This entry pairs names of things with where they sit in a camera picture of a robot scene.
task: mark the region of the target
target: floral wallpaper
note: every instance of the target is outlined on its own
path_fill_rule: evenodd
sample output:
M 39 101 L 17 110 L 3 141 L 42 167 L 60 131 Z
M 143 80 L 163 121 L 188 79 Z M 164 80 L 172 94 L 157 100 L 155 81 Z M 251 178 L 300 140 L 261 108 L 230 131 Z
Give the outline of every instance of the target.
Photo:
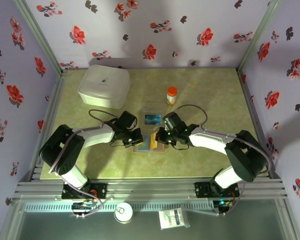
M 63 69 L 236 68 L 269 0 L 26 2 Z
M 300 0 L 282 2 L 241 75 L 300 229 Z
M 0 0 L 0 232 L 17 183 L 27 181 L 56 79 L 13 1 Z

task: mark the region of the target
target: orange bottle cap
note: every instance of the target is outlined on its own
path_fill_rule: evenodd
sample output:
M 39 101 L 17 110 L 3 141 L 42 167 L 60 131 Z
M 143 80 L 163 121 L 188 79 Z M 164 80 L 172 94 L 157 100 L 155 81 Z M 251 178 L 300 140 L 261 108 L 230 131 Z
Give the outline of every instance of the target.
M 174 86 L 171 86 L 171 87 L 168 88 L 168 94 L 169 94 L 170 96 L 175 96 L 175 95 L 177 95 L 177 92 L 178 92 L 178 90 L 177 90 L 177 88 L 174 87 Z

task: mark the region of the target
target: small bottle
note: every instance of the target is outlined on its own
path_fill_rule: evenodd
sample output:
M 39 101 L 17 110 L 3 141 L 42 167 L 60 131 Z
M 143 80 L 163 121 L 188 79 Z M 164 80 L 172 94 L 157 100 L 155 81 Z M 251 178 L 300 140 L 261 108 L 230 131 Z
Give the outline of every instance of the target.
M 176 98 L 177 98 L 177 88 L 174 86 L 171 86 L 168 88 L 168 92 L 166 94 L 166 102 L 169 105 L 173 105 L 176 102 Z

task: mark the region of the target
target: green table surface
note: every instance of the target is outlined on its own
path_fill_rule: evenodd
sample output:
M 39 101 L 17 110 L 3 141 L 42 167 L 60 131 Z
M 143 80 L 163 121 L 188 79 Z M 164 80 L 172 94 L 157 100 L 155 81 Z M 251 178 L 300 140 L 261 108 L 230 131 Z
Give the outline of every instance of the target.
M 196 104 L 208 114 L 205 128 L 235 134 L 242 129 L 256 137 L 245 97 L 234 68 L 128 69 L 131 79 L 129 94 L 121 109 L 97 107 L 83 103 L 78 87 L 86 70 L 69 70 L 58 106 L 53 131 L 62 124 L 71 128 L 98 126 L 88 115 L 90 109 L 108 111 L 120 116 L 124 110 L 138 117 L 137 127 L 143 133 L 157 129 L 143 124 L 145 111 L 163 115 L 184 104 Z M 166 103 L 167 89 L 178 89 L 175 105 Z M 184 107 L 177 111 L 187 125 L 200 124 L 205 119 L 197 108 Z M 94 112 L 108 121 L 111 116 Z M 169 178 L 210 177 L 221 168 L 230 166 L 226 155 L 203 148 L 190 147 L 178 151 L 171 146 L 164 153 L 133 153 L 133 148 L 111 147 L 101 143 L 81 150 L 77 166 L 90 179 L 103 178 Z M 44 164 L 41 179 L 59 179 L 48 174 Z

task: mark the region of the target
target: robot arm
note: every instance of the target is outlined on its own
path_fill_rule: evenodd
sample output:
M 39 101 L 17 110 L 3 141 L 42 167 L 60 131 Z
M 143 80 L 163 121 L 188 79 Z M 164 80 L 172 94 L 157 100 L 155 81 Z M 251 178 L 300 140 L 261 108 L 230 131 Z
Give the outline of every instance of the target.
M 255 138 L 245 130 L 235 137 L 217 132 L 206 131 L 199 125 L 187 126 L 175 112 L 164 118 L 165 128 L 160 127 L 156 140 L 163 144 L 175 146 L 177 142 L 190 147 L 204 147 L 228 156 L 231 167 L 220 170 L 210 181 L 213 193 L 219 195 L 229 186 L 241 182 L 252 182 L 267 164 L 267 159 L 258 151 L 243 142 L 251 143 L 262 149 Z
M 116 140 L 121 140 L 126 148 L 142 143 L 140 128 L 129 129 L 136 120 L 134 115 L 124 111 L 119 118 L 106 121 L 103 127 L 78 131 L 77 134 L 76 130 L 65 124 L 61 125 L 43 145 L 39 156 L 52 167 L 63 149 L 60 145 L 71 138 L 53 170 L 72 186 L 89 192 L 90 181 L 76 165 L 81 149 L 100 143 L 113 143 Z

